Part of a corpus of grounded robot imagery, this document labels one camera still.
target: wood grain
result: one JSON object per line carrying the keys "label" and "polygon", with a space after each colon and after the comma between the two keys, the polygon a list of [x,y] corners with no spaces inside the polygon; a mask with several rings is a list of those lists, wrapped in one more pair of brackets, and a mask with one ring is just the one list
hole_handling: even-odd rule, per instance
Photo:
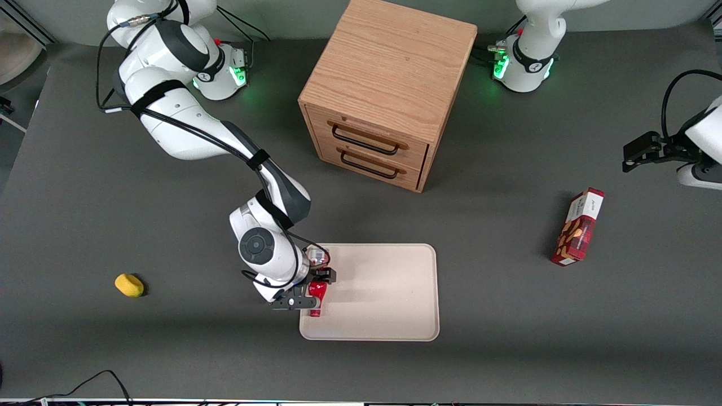
{"label": "wood grain", "polygon": [[436,144],[474,25],[379,0],[351,0],[300,100]]}

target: yellow sponge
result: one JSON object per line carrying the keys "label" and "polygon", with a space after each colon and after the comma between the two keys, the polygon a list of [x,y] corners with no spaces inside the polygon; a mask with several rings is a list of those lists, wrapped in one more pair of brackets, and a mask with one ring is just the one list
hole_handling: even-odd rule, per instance
{"label": "yellow sponge", "polygon": [[143,282],[130,274],[120,274],[116,278],[116,288],[129,298],[137,298],[143,294],[145,287]]}

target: black cable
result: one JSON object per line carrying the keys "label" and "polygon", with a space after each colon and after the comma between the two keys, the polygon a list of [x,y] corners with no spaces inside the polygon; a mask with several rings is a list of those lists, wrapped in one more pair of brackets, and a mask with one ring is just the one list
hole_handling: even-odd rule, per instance
{"label": "black cable", "polygon": [[331,261],[331,254],[329,253],[329,250],[327,250],[327,249],[325,249],[324,247],[318,245],[317,243],[314,243],[314,242],[311,241],[311,240],[307,240],[306,238],[303,238],[303,237],[301,237],[301,236],[297,236],[297,235],[295,235],[294,233],[291,233],[290,231],[286,231],[286,232],[287,232],[289,235],[291,235],[293,238],[296,238],[297,240],[301,240],[301,241],[303,241],[304,243],[310,244],[310,245],[315,246],[316,248],[322,250],[322,251],[325,252],[326,255],[329,257],[329,261]]}
{"label": "black cable", "polygon": [[149,22],[148,22],[145,26],[143,26],[143,28],[141,28],[141,30],[133,37],[133,39],[131,40],[131,42],[128,44],[128,48],[126,48],[126,56],[125,56],[125,57],[127,58],[128,55],[130,55],[130,53],[133,51],[133,47],[135,46],[135,43],[138,41],[138,39],[140,39],[141,36],[143,36],[143,34],[144,34],[146,31],[148,31],[148,29],[150,29],[153,25],[155,25],[156,22],[158,22],[158,21],[166,18],[170,13],[174,12],[175,9],[177,9],[177,8],[178,8],[178,0],[170,0],[170,2],[168,3],[168,7],[165,7],[165,10],[163,10],[162,12],[160,12],[160,13],[158,14],[158,17],[157,17],[157,18],[154,18],[153,20],[149,21]]}
{"label": "black cable", "polygon": [[256,40],[254,40],[254,39],[251,38],[248,34],[246,34],[245,31],[241,30],[241,28],[238,27],[233,21],[231,21],[231,19],[228,18],[228,16],[227,16],[226,14],[224,14],[224,12],[222,12],[222,11],[220,10],[220,8],[218,9],[218,12],[223,16],[223,18],[225,18],[226,20],[228,20],[228,22],[231,23],[231,25],[232,25],[233,27],[235,27],[236,30],[240,31],[240,33],[243,34],[243,35],[251,42],[251,61],[248,62],[248,63],[246,64],[246,66],[247,66],[249,69],[252,68],[252,67],[253,67],[253,61],[256,59],[255,56],[253,55],[253,52],[254,52],[255,46],[256,46]]}
{"label": "black cable", "polygon": [[143,114],[145,114],[149,117],[155,118],[157,120],[163,121],[165,123],[171,124],[173,126],[176,126],[182,130],[186,130],[187,132],[190,132],[192,135],[195,135],[196,137],[204,139],[205,141],[210,142],[211,144],[217,146],[218,148],[221,148],[222,150],[230,153],[231,155],[240,158],[244,163],[248,162],[248,158],[246,158],[243,154],[241,154],[240,151],[238,151],[235,148],[231,147],[230,145],[226,144],[222,140],[212,136],[211,134],[208,134],[207,132],[199,129],[198,127],[192,126],[187,123],[183,123],[182,121],[176,120],[173,117],[168,117],[168,116],[158,113],[156,111],[148,110],[147,108],[143,110]]}
{"label": "black cable", "polygon": [[495,62],[491,59],[484,59],[484,58],[478,57],[478,56],[474,55],[473,53],[470,53],[469,56],[476,59],[479,62],[482,62],[482,64],[493,64]]}
{"label": "black cable", "polygon": [[124,58],[128,58],[128,55],[130,55],[131,52],[133,52],[133,47],[135,46],[135,43],[138,42],[138,39],[140,39],[141,35],[143,35],[146,31],[148,31],[148,29],[150,29],[153,25],[155,25],[156,22],[158,22],[158,18],[154,18],[153,20],[148,22],[145,26],[143,26],[143,28],[141,28],[140,31],[138,31],[136,36],[134,36],[133,39],[131,40],[131,42],[128,44],[128,48],[126,48],[126,55],[124,56]]}
{"label": "black cable", "polygon": [[270,41],[270,40],[271,40],[271,38],[269,38],[269,36],[266,35],[266,33],[264,33],[260,28],[258,28],[258,27],[256,27],[255,25],[249,23],[248,21],[245,21],[244,19],[242,19],[242,18],[240,18],[239,16],[233,14],[232,12],[229,12],[228,10],[224,9],[224,8],[221,7],[221,6],[218,6],[218,10],[219,10],[220,12],[228,13],[231,17],[237,19],[238,21],[242,22],[243,24],[245,24],[245,25],[253,28],[254,30],[258,31],[262,36],[264,36],[264,37],[266,38],[267,41]]}
{"label": "black cable", "polygon": [[120,25],[116,25],[115,27],[109,29],[103,36],[103,39],[100,40],[100,45],[97,46],[97,59],[95,61],[95,102],[97,103],[97,107],[101,110],[103,109],[103,105],[100,103],[100,57],[103,53],[103,45],[110,35],[120,27]]}
{"label": "black cable", "polygon": [[667,91],[664,93],[664,99],[662,99],[662,139],[665,142],[670,142],[669,131],[667,130],[667,104],[669,102],[669,96],[672,94],[674,86],[685,76],[691,74],[701,74],[703,76],[712,77],[714,79],[722,81],[722,74],[712,71],[705,71],[704,69],[691,69],[689,71],[682,72],[672,80],[667,87]]}
{"label": "black cable", "polygon": [[516,30],[519,27],[519,25],[521,25],[521,23],[524,21],[526,21],[526,15],[524,17],[522,17],[519,21],[517,21],[516,24],[512,25],[511,27],[509,27],[508,30],[506,30],[507,35],[513,33],[514,30]]}
{"label": "black cable", "polygon": [[[128,44],[128,48],[126,49],[126,55],[124,58],[127,58],[128,55],[133,51],[133,47],[135,46],[135,43],[140,39],[140,37],[148,30],[150,29],[156,22],[159,20],[166,18],[170,13],[174,12],[175,9],[178,8],[178,0],[170,0],[168,3],[168,6],[158,14],[158,17],[154,18],[153,20],[149,21],[141,30],[133,37],[131,42]],[[120,108],[122,105],[114,105],[114,106],[106,106],[105,104],[110,100],[110,97],[113,96],[113,93],[115,92],[115,89],[111,89],[110,92],[105,96],[105,99],[103,99],[102,102],[100,102],[100,53],[103,49],[103,44],[108,40],[108,37],[113,33],[113,31],[120,28],[120,25],[116,25],[115,27],[111,28],[104,36],[103,39],[100,41],[100,45],[98,46],[98,56],[97,56],[97,63],[95,65],[96,69],[96,78],[95,78],[95,94],[96,94],[96,102],[98,108],[105,110],[107,108]]]}
{"label": "black cable", "polygon": [[113,375],[113,378],[115,378],[116,382],[118,382],[118,386],[121,388],[121,391],[123,391],[123,397],[126,399],[127,404],[128,404],[128,405],[133,405],[133,402],[131,402],[130,394],[128,393],[128,390],[126,389],[125,385],[123,385],[123,382],[118,378],[118,376],[116,375],[116,373],[113,372],[113,371],[110,370],[110,369],[105,369],[105,370],[103,370],[103,371],[101,371],[101,372],[98,372],[97,374],[89,377],[88,379],[86,379],[86,380],[84,380],[83,382],[81,382],[80,384],[78,384],[78,386],[74,387],[73,390],[71,390],[71,391],[68,392],[68,393],[47,394],[47,395],[45,395],[45,396],[36,397],[35,399],[31,399],[31,400],[28,400],[28,401],[25,401],[25,402],[18,402],[16,405],[18,405],[18,406],[31,405],[32,403],[35,403],[35,402],[37,402],[38,400],[41,400],[41,399],[47,398],[47,397],[53,398],[53,397],[67,397],[67,396],[70,396],[70,395],[72,395],[73,393],[75,393],[76,390],[80,389],[81,386],[87,384],[88,382],[92,381],[93,379],[97,378],[97,377],[100,376],[100,375],[103,375],[103,374],[106,373],[106,372],[109,373],[110,375]]}
{"label": "black cable", "polygon": [[244,37],[246,37],[250,42],[253,42],[254,39],[251,38],[250,35],[246,34],[245,31],[243,31],[240,27],[238,27],[223,11],[220,11],[221,8],[218,7],[219,13],[225,18],[233,27],[235,27],[236,30],[240,31],[241,34],[243,34]]}

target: drawer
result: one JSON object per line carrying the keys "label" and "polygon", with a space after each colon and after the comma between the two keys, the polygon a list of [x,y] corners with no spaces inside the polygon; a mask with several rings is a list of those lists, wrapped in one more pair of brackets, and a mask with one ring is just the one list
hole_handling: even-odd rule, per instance
{"label": "drawer", "polygon": [[308,117],[319,144],[335,144],[362,152],[382,161],[393,161],[421,170],[427,145],[402,139],[389,131],[354,122],[338,113],[307,107]]}
{"label": "drawer", "polygon": [[404,189],[416,190],[420,172],[403,165],[377,160],[375,157],[332,144],[320,144],[321,159],[356,173],[369,176]]}

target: red box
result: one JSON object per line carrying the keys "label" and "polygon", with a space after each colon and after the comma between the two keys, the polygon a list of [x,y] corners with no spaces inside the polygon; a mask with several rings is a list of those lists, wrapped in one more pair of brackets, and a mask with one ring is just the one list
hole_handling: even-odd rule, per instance
{"label": "red box", "polygon": [[566,267],[584,260],[603,200],[604,192],[592,188],[572,200],[552,262]]}

